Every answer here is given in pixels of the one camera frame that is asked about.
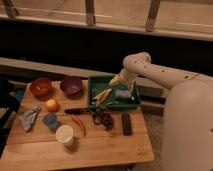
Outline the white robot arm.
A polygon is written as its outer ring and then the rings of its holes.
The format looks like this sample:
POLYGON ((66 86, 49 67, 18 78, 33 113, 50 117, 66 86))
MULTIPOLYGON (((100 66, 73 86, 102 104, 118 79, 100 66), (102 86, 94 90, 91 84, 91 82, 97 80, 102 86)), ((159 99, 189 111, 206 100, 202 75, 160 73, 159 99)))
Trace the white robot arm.
POLYGON ((110 81, 129 89, 138 76, 167 88, 163 114, 163 171, 213 171, 213 77, 151 62, 146 52, 128 55, 110 81))

